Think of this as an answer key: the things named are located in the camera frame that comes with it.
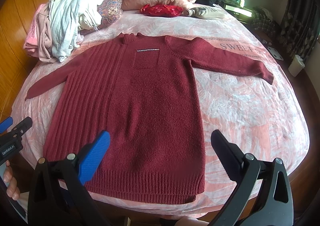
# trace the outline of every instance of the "knit sweater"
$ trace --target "knit sweater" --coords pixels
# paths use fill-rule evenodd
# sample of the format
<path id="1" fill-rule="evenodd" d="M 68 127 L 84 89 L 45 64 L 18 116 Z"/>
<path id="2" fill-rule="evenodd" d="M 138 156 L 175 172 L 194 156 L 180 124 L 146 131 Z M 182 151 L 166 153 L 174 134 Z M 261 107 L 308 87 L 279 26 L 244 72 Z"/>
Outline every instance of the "knit sweater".
<path id="1" fill-rule="evenodd" d="M 147 203 L 194 201 L 204 191 L 205 149 L 192 67 L 273 81 L 262 62 L 201 38 L 121 33 L 29 89 L 26 99 L 66 81 L 44 157 L 78 153 L 106 130 L 110 147 L 89 191 Z"/>

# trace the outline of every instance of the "sweater pocket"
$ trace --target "sweater pocket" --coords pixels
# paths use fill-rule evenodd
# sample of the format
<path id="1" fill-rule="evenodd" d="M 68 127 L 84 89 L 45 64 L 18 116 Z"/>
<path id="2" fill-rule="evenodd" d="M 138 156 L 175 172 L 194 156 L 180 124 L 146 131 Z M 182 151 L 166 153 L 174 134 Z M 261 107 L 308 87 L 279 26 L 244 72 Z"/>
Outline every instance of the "sweater pocket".
<path id="1" fill-rule="evenodd" d="M 146 69 L 158 65 L 160 49 L 140 49 L 136 51 L 133 68 Z"/>

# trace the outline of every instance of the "beige bag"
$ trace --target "beige bag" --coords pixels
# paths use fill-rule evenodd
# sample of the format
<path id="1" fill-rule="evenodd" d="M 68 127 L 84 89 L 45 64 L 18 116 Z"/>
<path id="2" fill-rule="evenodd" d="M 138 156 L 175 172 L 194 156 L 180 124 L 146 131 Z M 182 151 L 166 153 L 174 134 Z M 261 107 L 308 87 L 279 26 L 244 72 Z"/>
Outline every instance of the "beige bag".
<path id="1" fill-rule="evenodd" d="M 205 20 L 223 19 L 224 14 L 218 12 L 215 7 L 201 6 L 183 11 L 184 16 L 197 17 Z"/>

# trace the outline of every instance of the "metal screw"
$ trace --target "metal screw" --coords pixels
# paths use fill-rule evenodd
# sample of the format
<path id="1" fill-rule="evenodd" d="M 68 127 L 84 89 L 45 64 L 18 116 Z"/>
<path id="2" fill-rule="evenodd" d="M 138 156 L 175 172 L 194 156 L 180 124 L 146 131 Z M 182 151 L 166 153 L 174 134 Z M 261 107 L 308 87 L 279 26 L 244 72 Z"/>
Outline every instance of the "metal screw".
<path id="1" fill-rule="evenodd" d="M 280 158 L 276 158 L 276 162 L 280 165 L 282 164 L 282 160 Z"/>
<path id="2" fill-rule="evenodd" d="M 38 163 L 43 164 L 45 162 L 45 158 L 39 158 Z"/>
<path id="3" fill-rule="evenodd" d="M 74 160 L 75 157 L 76 157 L 76 154 L 74 154 L 74 153 L 70 153 L 70 154 L 67 155 L 67 159 L 68 160 Z"/>
<path id="4" fill-rule="evenodd" d="M 247 153 L 247 154 L 245 155 L 245 158 L 248 159 L 248 160 L 253 160 L 253 159 L 254 159 L 254 156 L 253 156 L 252 154 L 250 154 L 250 153 Z"/>

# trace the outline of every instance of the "pink bedspread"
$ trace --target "pink bedspread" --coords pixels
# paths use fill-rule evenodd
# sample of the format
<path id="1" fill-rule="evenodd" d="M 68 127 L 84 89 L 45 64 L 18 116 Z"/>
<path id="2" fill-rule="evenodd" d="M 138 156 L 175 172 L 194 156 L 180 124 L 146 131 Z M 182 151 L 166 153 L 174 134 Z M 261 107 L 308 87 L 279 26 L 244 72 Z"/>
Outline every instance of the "pink bedspread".
<path id="1" fill-rule="evenodd" d="M 91 193 L 94 199 L 153 214 L 199 217 L 220 209 L 235 183 L 229 180 L 210 145 L 210 135 L 215 129 L 219 129 L 229 141 L 238 144 L 244 153 L 253 153 L 258 159 L 267 161 L 282 158 L 287 172 L 291 173 L 309 148 L 308 128 L 292 86 L 260 42 L 235 18 L 218 9 L 225 13 L 224 19 L 161 18 L 143 16 L 135 11 L 124 12 L 110 27 L 86 35 L 81 47 L 62 64 L 38 63 L 12 107 L 15 123 L 26 116 L 33 119 L 33 127 L 23 137 L 22 156 L 33 167 L 42 156 L 46 134 L 64 84 L 24 101 L 29 87 L 93 45 L 110 40 L 120 32 L 141 32 L 148 36 L 203 37 L 216 47 L 263 61 L 274 74 L 274 83 L 269 85 L 256 77 L 237 77 L 194 69 L 206 146 L 205 191 L 197 195 L 194 202 L 183 205 L 149 204 Z M 254 189 L 252 197 L 257 195 L 258 187 Z"/>

